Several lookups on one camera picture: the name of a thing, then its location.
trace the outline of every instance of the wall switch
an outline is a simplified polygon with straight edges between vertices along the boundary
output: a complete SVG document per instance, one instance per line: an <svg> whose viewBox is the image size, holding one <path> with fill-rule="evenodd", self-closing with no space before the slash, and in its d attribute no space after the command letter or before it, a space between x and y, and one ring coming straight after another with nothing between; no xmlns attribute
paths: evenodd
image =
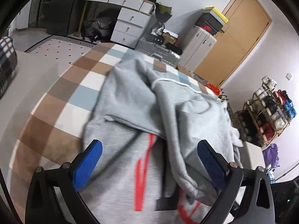
<svg viewBox="0 0 299 224"><path fill-rule="evenodd" d="M293 75L291 73L288 73L286 78L290 81L292 79Z"/></svg>

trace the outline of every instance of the brown square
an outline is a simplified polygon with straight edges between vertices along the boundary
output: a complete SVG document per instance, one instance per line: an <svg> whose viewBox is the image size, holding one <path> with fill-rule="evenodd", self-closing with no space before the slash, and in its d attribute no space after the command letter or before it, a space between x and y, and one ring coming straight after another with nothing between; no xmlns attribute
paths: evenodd
<svg viewBox="0 0 299 224"><path fill-rule="evenodd" d="M53 126L32 115L20 137L20 141L33 151L42 154L53 128Z"/></svg>
<svg viewBox="0 0 299 224"><path fill-rule="evenodd" d="M22 208L26 207L29 182L24 181L14 171L11 171L10 196Z"/></svg>
<svg viewBox="0 0 299 224"><path fill-rule="evenodd" d="M41 155L32 151L29 147L20 142L16 151L13 163L13 171L23 180L30 183L33 172L39 166Z"/></svg>
<svg viewBox="0 0 299 224"><path fill-rule="evenodd" d="M64 102L68 102L77 87L77 83L60 78L50 89L48 94Z"/></svg>
<svg viewBox="0 0 299 224"><path fill-rule="evenodd" d="M58 165L73 161L81 149L81 139L54 128L44 148L43 156Z"/></svg>
<svg viewBox="0 0 299 224"><path fill-rule="evenodd" d="M81 57L74 63L75 66L80 67L82 69L90 71L95 64L97 63L97 60L93 60L87 57Z"/></svg>
<svg viewBox="0 0 299 224"><path fill-rule="evenodd" d="M91 71L107 76L113 66L98 62Z"/></svg>
<svg viewBox="0 0 299 224"><path fill-rule="evenodd" d="M203 93L207 94L207 89L206 89L206 87L205 87L204 85L202 85L202 84L199 82L199 83L198 83L198 86L199 86L200 90L201 90Z"/></svg>
<svg viewBox="0 0 299 224"><path fill-rule="evenodd" d="M93 47L92 50L106 54L112 48L112 46L111 47L103 46L101 43Z"/></svg>
<svg viewBox="0 0 299 224"><path fill-rule="evenodd" d="M102 59L103 55L105 55L105 53L102 52L98 52L96 50L91 49L89 52L87 52L84 57L92 59L92 60L96 60L99 61L100 59Z"/></svg>
<svg viewBox="0 0 299 224"><path fill-rule="evenodd" d="M154 67L153 67L153 69L155 71L159 71L159 72L167 72L166 65L163 64L161 61L158 61L158 60L154 60Z"/></svg>
<svg viewBox="0 0 299 224"><path fill-rule="evenodd" d="M64 74L63 78L71 82L80 84L89 71L77 66L70 67Z"/></svg>
<svg viewBox="0 0 299 224"><path fill-rule="evenodd" d="M115 45L115 43L100 43L97 46L104 46L104 47L107 47L107 48L111 49L114 45Z"/></svg>
<svg viewBox="0 0 299 224"><path fill-rule="evenodd" d="M47 94L33 115L54 126L65 104L66 102Z"/></svg>

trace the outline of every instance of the blue shoe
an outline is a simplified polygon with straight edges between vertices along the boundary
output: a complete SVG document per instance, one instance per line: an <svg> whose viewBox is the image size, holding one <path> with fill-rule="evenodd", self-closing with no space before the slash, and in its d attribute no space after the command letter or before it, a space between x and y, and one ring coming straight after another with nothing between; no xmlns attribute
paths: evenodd
<svg viewBox="0 0 299 224"><path fill-rule="evenodd" d="M290 118L290 120L292 120L297 114L295 111L295 108L293 106L292 100L287 100L286 104L283 107L286 110L286 113L288 114L288 117Z"/></svg>

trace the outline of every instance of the silver suitcase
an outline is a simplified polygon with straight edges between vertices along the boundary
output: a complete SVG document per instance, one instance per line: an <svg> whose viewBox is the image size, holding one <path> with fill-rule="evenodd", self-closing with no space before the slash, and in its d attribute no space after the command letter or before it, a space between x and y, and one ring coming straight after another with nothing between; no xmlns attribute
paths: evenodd
<svg viewBox="0 0 299 224"><path fill-rule="evenodd" d="M176 68L180 62L180 56L177 53L167 49L165 45L158 45L153 42L148 42L145 40L145 38L139 39L135 50L153 57L156 60L159 60L164 64L170 65L174 68Z"/></svg>

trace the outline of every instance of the wooden door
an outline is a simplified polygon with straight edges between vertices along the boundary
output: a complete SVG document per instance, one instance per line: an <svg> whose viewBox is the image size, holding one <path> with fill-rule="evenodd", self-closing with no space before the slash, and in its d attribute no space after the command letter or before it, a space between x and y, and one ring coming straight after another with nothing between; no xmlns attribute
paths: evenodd
<svg viewBox="0 0 299 224"><path fill-rule="evenodd" d="M194 71L215 86L221 85L237 69L271 22L257 0L232 0L223 14L228 23L223 32L218 32L217 43Z"/></svg>

